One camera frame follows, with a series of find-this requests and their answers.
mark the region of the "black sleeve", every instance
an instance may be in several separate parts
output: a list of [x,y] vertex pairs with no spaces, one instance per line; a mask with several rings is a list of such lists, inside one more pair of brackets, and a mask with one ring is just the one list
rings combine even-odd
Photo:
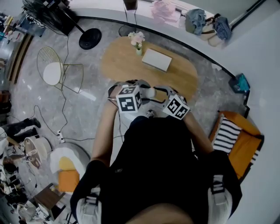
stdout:
[[99,160],[93,160],[87,165],[87,170],[75,188],[70,199],[70,207],[74,218],[77,220],[76,207],[81,198],[85,198],[91,193],[91,189],[100,184],[108,168]]
[[215,150],[203,158],[203,166],[207,173],[209,187],[213,186],[214,175],[223,175],[224,188],[226,188],[232,196],[232,215],[239,204],[242,192],[240,182],[228,159],[228,155],[223,151]]

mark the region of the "desk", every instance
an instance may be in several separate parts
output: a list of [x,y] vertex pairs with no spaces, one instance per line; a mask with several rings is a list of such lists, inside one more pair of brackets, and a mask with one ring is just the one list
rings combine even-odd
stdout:
[[171,86],[190,100],[197,90],[198,76],[195,67],[187,59],[149,42],[143,43],[143,55],[150,48],[172,58],[166,73],[142,63],[142,56],[130,44],[128,37],[120,37],[106,49],[101,71],[104,76],[127,81],[143,79],[152,87],[156,85]]

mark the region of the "black t-shirt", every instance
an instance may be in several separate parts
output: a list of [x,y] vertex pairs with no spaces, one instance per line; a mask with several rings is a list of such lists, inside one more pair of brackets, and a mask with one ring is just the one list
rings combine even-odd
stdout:
[[91,161],[71,198],[76,218],[77,202],[100,185],[102,224],[124,224],[140,211],[171,203],[187,212],[194,223],[208,220],[208,189],[213,175],[223,175],[232,196],[233,213],[241,199],[237,176],[226,153],[214,151],[199,160],[192,152],[184,122],[153,118],[130,126],[120,152],[110,168]]

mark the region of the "round black base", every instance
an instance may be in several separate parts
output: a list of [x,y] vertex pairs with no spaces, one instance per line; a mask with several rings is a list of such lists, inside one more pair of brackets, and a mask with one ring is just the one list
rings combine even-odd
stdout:
[[84,50],[94,48],[101,40],[102,33],[96,28],[85,31],[79,40],[79,45]]

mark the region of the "fan stand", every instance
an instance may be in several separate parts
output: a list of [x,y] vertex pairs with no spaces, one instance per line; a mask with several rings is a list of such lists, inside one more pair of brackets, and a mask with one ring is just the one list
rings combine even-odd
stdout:
[[97,28],[84,31],[62,8],[59,9],[73,22],[73,24],[83,33],[79,40],[79,45],[83,50],[94,48],[101,40],[102,33]]

